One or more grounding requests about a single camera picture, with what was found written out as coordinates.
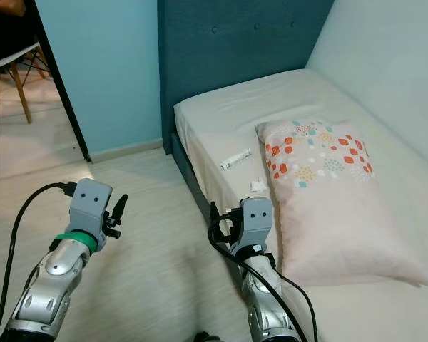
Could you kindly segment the pink floral pillow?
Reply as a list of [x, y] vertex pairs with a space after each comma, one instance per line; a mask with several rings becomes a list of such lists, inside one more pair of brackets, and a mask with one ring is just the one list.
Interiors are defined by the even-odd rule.
[[256, 133], [286, 276], [303, 286], [386, 279], [428, 286], [428, 270], [394, 221], [352, 121], [286, 118], [261, 123]]

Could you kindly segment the white chair wooden legs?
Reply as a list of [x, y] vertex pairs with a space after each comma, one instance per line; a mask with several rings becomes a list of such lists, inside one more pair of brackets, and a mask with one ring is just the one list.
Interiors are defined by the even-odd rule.
[[6, 58], [0, 59], [0, 71], [8, 71], [11, 75], [12, 81], [19, 94], [19, 100], [23, 108], [23, 114], [28, 124], [32, 123], [31, 111], [29, 110], [29, 104], [23, 89], [26, 84], [26, 77], [29, 72], [25, 72], [25, 77], [21, 77], [21, 72], [18, 70], [18, 64], [25, 64], [29, 69], [36, 69], [41, 78], [46, 79], [46, 75], [51, 75], [50, 64], [47, 62], [44, 50], [42, 50], [40, 43], [34, 43], [33, 45], [18, 51]]

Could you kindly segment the seated person in black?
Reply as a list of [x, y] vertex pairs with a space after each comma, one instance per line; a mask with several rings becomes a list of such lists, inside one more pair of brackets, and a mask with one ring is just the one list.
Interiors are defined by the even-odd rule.
[[35, 41], [34, 13], [25, 0], [0, 0], [0, 60]]

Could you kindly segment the white tube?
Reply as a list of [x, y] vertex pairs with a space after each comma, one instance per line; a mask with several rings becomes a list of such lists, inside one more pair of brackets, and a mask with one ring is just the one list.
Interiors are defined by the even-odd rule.
[[225, 159], [218, 166], [220, 166], [220, 169], [225, 171], [230, 168], [233, 168], [238, 163], [243, 162], [243, 160], [246, 160], [250, 156], [251, 156], [251, 150], [246, 149], [246, 150], [240, 151], [239, 153], [233, 156], [225, 157]]

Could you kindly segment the blue upholstered headboard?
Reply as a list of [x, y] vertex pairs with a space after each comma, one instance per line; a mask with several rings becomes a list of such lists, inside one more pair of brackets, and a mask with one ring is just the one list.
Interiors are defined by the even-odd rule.
[[304, 68], [334, 0], [158, 0], [163, 147], [174, 105], [194, 95]]

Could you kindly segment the right robot leg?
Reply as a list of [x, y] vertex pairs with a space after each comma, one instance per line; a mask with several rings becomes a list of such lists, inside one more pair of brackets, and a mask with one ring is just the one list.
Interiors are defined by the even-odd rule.
[[211, 335], [211, 333], [201, 331], [195, 335], [193, 342], [224, 342], [219, 336]]

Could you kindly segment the white tissue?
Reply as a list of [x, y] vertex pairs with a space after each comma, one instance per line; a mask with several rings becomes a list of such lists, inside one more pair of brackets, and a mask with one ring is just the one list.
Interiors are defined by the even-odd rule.
[[250, 191], [252, 193], [264, 193], [264, 192], [269, 192], [269, 186], [268, 186], [268, 182], [266, 182], [266, 180], [264, 180], [263, 178], [259, 178], [257, 180], [253, 180], [250, 183]]

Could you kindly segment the dark door frame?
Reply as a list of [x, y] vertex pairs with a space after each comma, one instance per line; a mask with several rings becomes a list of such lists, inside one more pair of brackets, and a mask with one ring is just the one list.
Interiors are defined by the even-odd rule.
[[54, 84], [57, 88], [58, 94], [60, 95], [61, 103], [63, 103], [63, 108], [67, 114], [68, 122], [71, 124], [71, 128], [73, 128], [73, 134], [81, 151], [81, 156], [83, 156], [83, 159], [86, 162], [93, 162], [89, 154], [89, 150], [87, 149], [86, 140], [84, 140], [83, 133], [81, 133], [81, 127], [75, 115], [75, 110], [73, 109], [71, 100], [68, 97], [63, 78], [61, 77], [61, 69], [58, 67], [56, 62], [54, 50], [52, 50], [44, 23], [40, 17], [40, 10], [37, 7], [36, 0], [24, 0], [24, 2], [27, 6], [28, 12], [31, 13], [29, 16], [34, 19], [36, 36], [38, 43], [40, 43], [42, 55], [45, 55], [46, 57], [46, 64], [48, 68], [50, 68], [52, 78], [54, 79]]

